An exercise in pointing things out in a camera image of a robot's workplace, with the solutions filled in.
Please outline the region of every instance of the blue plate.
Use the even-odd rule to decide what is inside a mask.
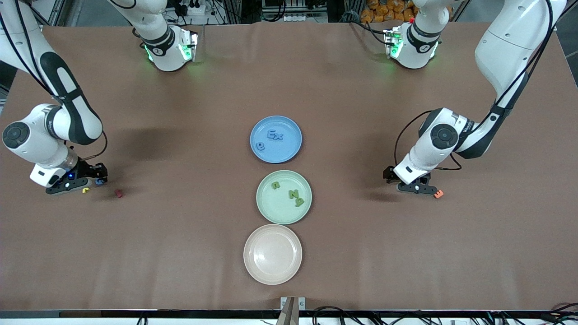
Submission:
[[[303,137],[297,123],[284,116],[269,116],[251,131],[251,149],[261,160],[279,164],[295,157]]]

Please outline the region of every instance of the green plate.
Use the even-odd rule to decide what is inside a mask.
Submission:
[[[257,206],[263,217],[276,224],[292,224],[303,218],[313,193],[307,180],[293,171],[276,171],[257,189]]]

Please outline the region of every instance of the plate rim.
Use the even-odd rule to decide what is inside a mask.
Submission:
[[[266,160],[264,159],[262,156],[260,156],[258,154],[258,150],[256,150],[253,147],[253,139],[255,137],[255,129],[257,128],[257,126],[262,123],[263,121],[267,120],[267,119],[272,119],[274,117],[277,118],[281,118],[281,119],[286,119],[289,120],[291,122],[291,124],[293,124],[296,128],[297,131],[299,131],[299,146],[297,147],[297,150],[291,155],[289,156],[289,158],[285,159],[285,160],[279,160],[279,161],[272,161],[272,160]],[[257,122],[255,124],[255,126],[253,126],[253,129],[251,129],[251,134],[249,135],[249,145],[251,146],[251,151],[253,151],[253,153],[255,154],[255,156],[257,156],[257,158],[259,158],[260,160],[266,162],[266,163],[270,163],[270,164],[282,164],[282,163],[286,163],[287,161],[290,161],[291,159],[293,159],[295,156],[297,156],[297,154],[299,153],[299,151],[301,150],[301,146],[303,145],[303,133],[301,132],[301,128],[299,127],[299,124],[297,124],[297,122],[295,122],[293,119],[287,117],[287,116],[283,116],[283,115],[271,115],[271,116],[267,116],[264,117],[263,119],[261,119],[259,122]]]
[[[271,281],[271,282],[267,282],[266,280],[263,279],[258,279],[258,277],[253,274],[251,272],[251,269],[249,268],[249,263],[250,261],[247,261],[247,259],[250,260],[250,245],[249,245],[249,241],[251,239],[253,239],[258,232],[262,232],[263,229],[266,228],[279,228],[282,229],[283,231],[287,232],[289,234],[289,237],[292,237],[294,240],[294,245],[298,248],[297,250],[297,257],[298,257],[298,262],[296,263],[296,267],[295,270],[292,271],[288,277],[286,277],[286,279],[283,279],[283,281],[279,282],[279,281]],[[299,269],[301,268],[301,263],[303,263],[303,245],[301,245],[301,240],[299,240],[299,236],[297,236],[297,234],[295,232],[293,232],[293,230],[289,229],[289,227],[286,227],[282,224],[276,224],[276,223],[269,223],[266,225],[263,225],[261,227],[258,227],[257,229],[253,230],[253,232],[249,235],[249,237],[247,238],[247,240],[245,241],[245,245],[243,247],[243,263],[245,264],[245,269],[247,269],[247,272],[249,273],[249,275],[255,279],[257,282],[260,282],[264,285],[268,285],[268,286],[276,286],[276,285],[280,285],[283,284],[289,280],[291,280],[295,274],[297,274],[297,272],[299,271]]]
[[[307,184],[307,188],[309,189],[309,193],[311,193],[311,198],[309,199],[309,202],[307,203],[307,209],[305,210],[305,213],[304,213],[301,217],[297,218],[297,220],[292,221],[292,222],[289,222],[289,223],[278,223],[278,222],[275,222],[275,221],[269,219],[267,216],[265,216],[265,214],[264,214],[264,212],[263,212],[263,209],[261,208],[261,205],[259,204],[259,191],[260,191],[260,189],[261,189],[262,187],[264,187],[264,186],[263,186],[263,183],[265,182],[265,180],[267,180],[267,178],[269,178],[271,175],[273,175],[273,174],[275,174],[275,173],[281,173],[281,172],[289,172],[289,173],[293,173],[293,174],[298,175],[300,178],[302,178],[302,179],[305,181],[305,184]],[[311,210],[311,204],[313,203],[313,190],[311,189],[311,185],[309,184],[309,182],[307,181],[307,179],[306,179],[305,177],[303,177],[303,175],[301,175],[300,173],[295,172],[295,171],[290,171],[289,169],[280,169],[280,170],[278,170],[278,171],[274,171],[274,172],[271,172],[271,173],[267,174],[267,176],[265,176],[265,177],[263,178],[263,180],[261,180],[261,182],[260,182],[259,185],[257,186],[257,192],[256,192],[256,194],[255,194],[255,201],[256,201],[256,203],[257,203],[257,209],[259,210],[259,213],[261,213],[261,215],[262,215],[265,219],[267,219],[269,222],[272,222],[273,224],[279,224],[279,225],[281,225],[281,226],[287,226],[287,225],[289,225],[289,224],[294,224],[294,223],[300,221],[301,219],[303,219],[303,218],[309,213],[309,210]]]

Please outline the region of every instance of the plate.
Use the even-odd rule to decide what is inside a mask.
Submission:
[[[285,116],[269,116],[257,123],[249,139],[259,159],[272,164],[284,163],[299,152],[303,137],[297,123]]]
[[[243,261],[249,274],[265,285],[280,285],[299,270],[303,249],[297,235],[285,226],[267,224],[249,236]]]
[[[257,188],[257,207],[267,220],[291,224],[303,218],[313,193],[307,180],[294,171],[276,171],[263,178]]]

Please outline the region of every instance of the tabletop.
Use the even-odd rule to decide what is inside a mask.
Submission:
[[[415,71],[354,25],[195,28],[197,62],[170,73],[147,61],[130,28],[44,29],[103,121],[109,147],[94,163],[110,181],[51,197],[28,179],[31,163],[0,149],[1,309],[268,309],[281,296],[355,309],[578,300],[578,91],[556,38],[489,151],[432,173],[445,192],[436,200],[399,193],[381,174],[419,113],[485,116],[495,92],[473,54],[487,24],[450,23],[436,57]],[[52,100],[19,72],[0,127],[41,103]],[[280,165],[249,145],[270,115],[303,132],[301,151]],[[314,198],[289,225],[301,268],[267,286],[242,254],[268,224],[257,186],[280,169],[303,175]]]

